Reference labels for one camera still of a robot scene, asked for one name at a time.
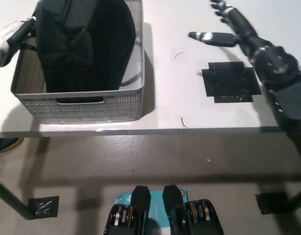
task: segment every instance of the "white table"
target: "white table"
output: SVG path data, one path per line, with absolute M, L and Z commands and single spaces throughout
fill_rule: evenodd
M 32 13 L 37 0 L 0 0 L 0 30 Z M 215 104 L 206 97 L 201 69 L 209 62 L 244 61 L 240 49 L 223 51 L 187 37 L 189 31 L 230 32 L 209 0 L 144 0 L 145 50 L 154 67 L 154 109 L 134 122 L 91 125 L 39 125 L 10 91 L 17 56 L 0 69 L 0 137 L 135 135 L 275 130 L 262 95 L 254 103 Z M 301 63 L 301 1 L 231 0 L 259 32 Z

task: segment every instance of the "robotic arm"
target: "robotic arm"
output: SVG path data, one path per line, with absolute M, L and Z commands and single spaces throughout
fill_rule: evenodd
M 14 54 L 32 33 L 35 21 L 34 14 L 27 21 L 16 21 L 0 32 L 0 67 L 10 63 Z
M 240 46 L 266 88 L 265 95 L 278 125 L 301 154 L 301 66 L 297 59 L 260 38 L 238 9 L 223 0 L 211 1 L 216 15 L 234 34 L 191 32 L 189 36 L 211 46 Z

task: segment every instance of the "black backpack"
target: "black backpack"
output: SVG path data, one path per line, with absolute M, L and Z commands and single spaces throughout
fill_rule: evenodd
M 135 26 L 124 0 L 42 0 L 36 45 L 48 93 L 118 90 Z M 101 98 L 65 98 L 63 103 Z

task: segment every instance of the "gray floor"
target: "gray floor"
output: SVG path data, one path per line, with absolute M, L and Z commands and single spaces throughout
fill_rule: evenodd
M 25 221 L 0 200 L 0 235 L 101 235 L 113 198 L 137 184 L 210 199 L 226 235 L 301 235 L 301 210 L 260 215 L 255 194 L 301 188 L 301 159 L 283 134 L 25 139 L 0 154 L 19 198 L 60 196 L 57 218 Z

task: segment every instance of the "black square marker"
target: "black square marker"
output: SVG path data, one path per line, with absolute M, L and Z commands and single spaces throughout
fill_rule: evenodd
M 57 217 L 59 196 L 30 198 L 28 200 L 28 208 L 34 213 L 35 219 Z
M 215 103 L 253 102 L 252 95 L 261 94 L 253 68 L 243 62 L 208 63 L 202 70 L 207 97 Z

